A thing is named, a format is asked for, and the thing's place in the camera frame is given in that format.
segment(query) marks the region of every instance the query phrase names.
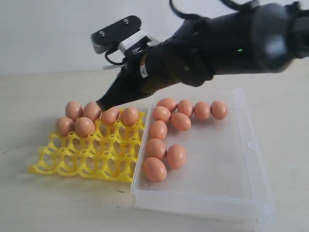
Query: clear plastic container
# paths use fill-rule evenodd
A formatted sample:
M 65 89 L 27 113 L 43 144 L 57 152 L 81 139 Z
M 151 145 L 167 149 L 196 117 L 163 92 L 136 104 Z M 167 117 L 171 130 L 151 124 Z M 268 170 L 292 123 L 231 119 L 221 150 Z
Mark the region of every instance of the clear plastic container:
M 180 169 L 168 170 L 165 181 L 152 183 L 144 176 L 142 164 L 148 157 L 146 142 L 153 122 L 152 110 L 166 97 L 177 101 L 189 99 L 193 104 L 224 101 L 228 105 L 228 117 L 222 121 L 211 117 L 201 122 L 192 116 L 192 127 L 186 132 L 178 132 L 169 125 L 165 143 L 167 147 L 182 144 L 187 150 L 187 162 Z M 199 217 L 253 218 L 256 223 L 252 231 L 266 232 L 275 210 L 242 89 L 154 94 L 131 191 L 138 208 Z

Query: egg tray cup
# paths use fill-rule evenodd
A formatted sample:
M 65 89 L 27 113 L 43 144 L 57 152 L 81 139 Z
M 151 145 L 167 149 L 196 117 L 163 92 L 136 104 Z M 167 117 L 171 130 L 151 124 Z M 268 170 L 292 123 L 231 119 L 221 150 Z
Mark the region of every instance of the egg tray cup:
M 95 132 L 86 138 L 73 131 L 68 136 L 53 131 L 48 145 L 39 148 L 38 162 L 30 165 L 28 172 L 131 183 L 144 131 L 144 116 L 145 113 L 139 112 L 139 120 L 131 127 L 120 120 L 104 125 L 97 119 Z

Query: table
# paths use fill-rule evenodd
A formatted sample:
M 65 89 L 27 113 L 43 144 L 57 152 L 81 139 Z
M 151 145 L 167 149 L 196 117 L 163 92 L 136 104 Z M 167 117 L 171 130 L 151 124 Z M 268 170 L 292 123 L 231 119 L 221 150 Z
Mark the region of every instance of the table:
M 212 221 L 135 209 L 129 184 L 27 173 L 66 103 L 100 98 L 117 72 L 0 76 L 0 231 L 216 231 Z M 247 96 L 273 193 L 277 217 L 270 231 L 308 231 L 308 60 L 280 74 L 216 76 L 200 88 L 234 87 Z M 148 103 L 129 105 L 146 112 Z

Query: brown egg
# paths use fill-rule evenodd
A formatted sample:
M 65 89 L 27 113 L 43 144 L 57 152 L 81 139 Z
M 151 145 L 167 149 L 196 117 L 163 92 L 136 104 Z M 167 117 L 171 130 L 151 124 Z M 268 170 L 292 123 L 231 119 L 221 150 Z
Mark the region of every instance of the brown egg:
M 75 123 L 68 117 L 61 117 L 57 120 L 55 128 L 61 136 L 68 136 L 69 132 L 75 131 Z
M 227 117 L 227 105 L 223 101 L 214 101 L 211 104 L 211 114 L 217 120 Z
M 156 106 L 164 106 L 172 113 L 177 109 L 177 102 L 173 98 L 164 98 L 158 101 Z
M 189 100 L 181 100 L 178 103 L 178 112 L 191 117 L 193 114 L 193 104 Z
M 164 160 L 167 152 L 166 145 L 161 139 L 150 139 L 147 143 L 147 152 L 150 157 Z
M 199 101 L 194 106 L 194 114 L 199 120 L 207 120 L 211 115 L 211 107 L 204 101 Z
M 174 113 L 170 121 L 174 128 L 179 131 L 187 131 L 191 128 L 190 118 L 183 113 Z
M 76 119 L 83 116 L 84 111 L 82 106 L 78 102 L 71 101 L 66 105 L 65 113 L 66 117 L 69 117 L 75 122 Z
M 101 109 L 96 104 L 95 101 L 89 102 L 85 107 L 84 107 L 84 117 L 87 117 L 91 119 L 93 122 L 100 118 L 101 116 Z
M 166 161 L 172 169 L 179 169 L 184 166 L 187 160 L 187 152 L 180 144 L 171 146 L 166 154 Z
M 164 140 L 168 133 L 168 127 L 164 121 L 158 120 L 150 125 L 150 137 Z
M 143 171 L 145 176 L 153 182 L 164 181 L 168 173 L 164 163 L 155 157 L 149 157 L 144 161 Z
M 88 134 L 95 132 L 96 127 L 91 119 L 80 117 L 75 122 L 75 130 L 77 135 L 85 138 Z
M 171 113 L 168 110 L 168 108 L 164 107 L 164 106 L 157 106 L 154 110 L 153 110 L 153 117 L 155 120 L 161 120 L 164 121 L 165 123 L 168 123 L 170 121 L 170 116 Z
M 119 118 L 119 115 L 120 110 L 116 106 L 114 106 L 108 109 L 107 111 L 102 112 L 101 121 L 104 124 L 110 125 L 113 124 Z
M 139 120 L 139 112 L 134 107 L 128 107 L 122 112 L 121 120 L 125 126 L 130 127 Z

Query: robotic arm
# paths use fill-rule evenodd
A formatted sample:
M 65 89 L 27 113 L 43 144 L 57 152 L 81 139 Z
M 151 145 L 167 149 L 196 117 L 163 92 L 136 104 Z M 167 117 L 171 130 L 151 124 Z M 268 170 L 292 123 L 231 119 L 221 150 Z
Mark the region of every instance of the robotic arm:
M 280 73 L 294 59 L 309 56 L 309 10 L 300 3 L 259 5 L 256 0 L 237 4 L 220 0 L 236 12 L 206 18 L 171 10 L 184 19 L 167 40 L 153 41 L 136 16 L 124 18 L 91 35 L 94 50 L 122 66 L 116 80 L 97 101 L 105 111 L 113 106 L 153 95 L 184 83 L 201 86 L 214 75 Z M 123 61 L 108 55 L 120 50 Z

